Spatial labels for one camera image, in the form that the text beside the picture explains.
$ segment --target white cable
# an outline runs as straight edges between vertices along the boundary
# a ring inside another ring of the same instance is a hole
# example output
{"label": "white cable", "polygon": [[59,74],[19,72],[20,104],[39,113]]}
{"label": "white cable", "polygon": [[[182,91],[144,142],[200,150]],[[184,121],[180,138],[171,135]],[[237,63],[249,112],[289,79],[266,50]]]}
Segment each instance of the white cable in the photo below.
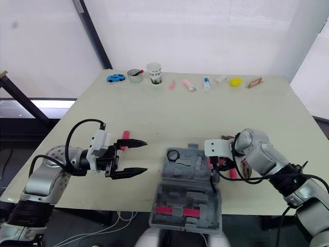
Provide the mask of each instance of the white cable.
{"label": "white cable", "polygon": [[118,217],[120,218],[120,220],[122,221],[130,221],[130,219],[123,219],[121,217],[121,211],[117,211]]}
{"label": "white cable", "polygon": [[102,230],[100,230],[100,231],[93,232],[93,233],[82,233],[82,234],[77,234],[77,235],[74,235],[74,236],[72,236],[72,237],[69,237],[69,238],[63,240],[62,242],[59,242],[59,243],[55,244],[53,247],[61,246],[61,244],[65,243],[66,241],[68,241],[68,240],[70,240],[70,239],[73,239],[73,238],[77,238],[77,237],[80,237],[80,236],[86,236],[86,235],[89,235],[89,234],[96,234],[96,233],[100,233],[100,232],[106,231],[106,230],[108,230],[108,229],[110,229],[110,228],[116,226],[116,225],[118,224],[119,220],[120,220],[120,218],[118,217],[117,221],[116,221],[113,225],[111,225],[111,226],[109,226],[109,227],[107,227],[107,228],[104,228],[104,229],[102,229]]}
{"label": "white cable", "polygon": [[202,233],[200,233],[200,235],[204,238],[204,241],[205,241],[206,247],[208,247],[208,242],[207,242],[206,237],[205,237]]}
{"label": "white cable", "polygon": [[98,232],[94,232],[94,233],[84,233],[84,234],[78,234],[78,235],[72,236],[72,237],[70,237],[70,238],[68,238],[68,239],[65,239],[64,241],[62,241],[62,242],[60,242],[60,243],[54,245],[53,247],[61,247],[61,246],[67,245],[67,244],[69,244],[69,243],[75,242],[75,241],[77,241],[77,240],[79,240],[79,239],[86,238],[86,237],[93,236],[93,235],[117,232],[117,231],[119,231],[119,230],[122,230],[122,229],[126,228],[126,227],[130,224],[130,222],[136,217],[136,215],[137,215],[137,212],[135,213],[135,215],[134,215],[134,212],[132,212],[132,216],[131,216],[131,218],[128,219],[128,220],[129,220],[128,224],[125,225],[124,227],[122,227],[122,228],[120,228],[120,229],[117,229],[117,230],[114,230],[114,231],[104,232],[104,231],[106,231],[106,230],[112,228],[113,226],[115,226],[115,225],[119,222],[119,219],[121,218],[121,217],[120,217],[120,213],[119,213],[119,214],[118,214],[118,219],[117,219],[117,221],[116,221],[113,225],[111,225],[111,226],[109,226],[109,227],[107,227],[107,228],[105,228],[105,229],[103,229],[103,230],[100,230],[100,231],[98,231]]}

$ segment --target white table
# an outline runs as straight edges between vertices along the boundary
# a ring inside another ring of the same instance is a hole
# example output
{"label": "white table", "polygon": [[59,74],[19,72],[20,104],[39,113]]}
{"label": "white table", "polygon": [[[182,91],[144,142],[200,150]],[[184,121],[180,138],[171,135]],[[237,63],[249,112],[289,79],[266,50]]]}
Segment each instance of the white table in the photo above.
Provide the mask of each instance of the white table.
{"label": "white table", "polygon": [[[329,142],[283,78],[263,77],[264,83],[247,89],[245,84],[257,76],[243,76],[242,85],[230,87],[229,82],[216,84],[217,75],[207,75],[211,89],[205,91],[202,83],[205,75],[201,74],[163,73],[159,86],[151,85],[146,73],[139,84],[125,80],[110,85],[106,82],[109,74],[126,72],[104,70],[32,157],[64,144],[69,130],[78,121],[97,118],[106,123],[113,141],[121,138],[124,130],[130,130],[131,138],[148,142],[148,146],[128,149],[120,163],[121,169],[146,167],[148,170],[131,179],[114,181],[105,178],[104,172],[72,177],[57,207],[150,211],[156,187],[161,182],[160,170],[168,147],[186,148],[189,143],[196,143],[203,149],[204,140],[222,134],[235,135],[244,128],[265,131],[288,160],[295,164],[308,160],[305,173],[329,181]],[[184,78],[198,90],[189,92],[182,84]],[[173,80],[176,86],[171,91],[169,84]],[[71,144],[87,148],[98,127],[98,123],[85,123],[76,130]],[[31,160],[10,183],[2,201],[19,200]],[[224,214],[280,215],[286,206],[268,181],[248,185],[221,180],[219,188]]]}

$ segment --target small bottle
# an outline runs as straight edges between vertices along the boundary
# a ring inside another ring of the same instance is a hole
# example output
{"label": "small bottle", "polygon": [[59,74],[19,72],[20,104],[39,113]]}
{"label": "small bottle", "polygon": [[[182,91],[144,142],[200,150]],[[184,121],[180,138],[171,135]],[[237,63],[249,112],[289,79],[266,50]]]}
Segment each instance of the small bottle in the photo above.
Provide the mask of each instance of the small bottle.
{"label": "small bottle", "polygon": [[205,90],[210,89],[210,82],[209,82],[209,78],[207,78],[207,77],[204,78],[204,89]]}

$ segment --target paper cup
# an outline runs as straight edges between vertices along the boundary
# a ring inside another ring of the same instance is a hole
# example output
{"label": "paper cup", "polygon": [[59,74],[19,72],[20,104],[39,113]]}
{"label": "paper cup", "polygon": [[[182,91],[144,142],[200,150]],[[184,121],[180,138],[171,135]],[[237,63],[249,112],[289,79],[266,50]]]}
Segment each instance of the paper cup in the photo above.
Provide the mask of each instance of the paper cup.
{"label": "paper cup", "polygon": [[148,72],[153,84],[158,85],[162,83],[161,65],[159,63],[149,63]]}

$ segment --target yellow ball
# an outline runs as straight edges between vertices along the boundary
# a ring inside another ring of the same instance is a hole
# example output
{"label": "yellow ball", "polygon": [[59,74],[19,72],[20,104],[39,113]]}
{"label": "yellow ball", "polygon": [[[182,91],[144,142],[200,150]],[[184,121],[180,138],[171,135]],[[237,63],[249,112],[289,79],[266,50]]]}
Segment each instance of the yellow ball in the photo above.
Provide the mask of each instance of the yellow ball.
{"label": "yellow ball", "polygon": [[240,77],[236,77],[236,78],[232,78],[231,79],[231,82],[230,82],[230,85],[231,86],[239,86],[242,82],[242,78]]}

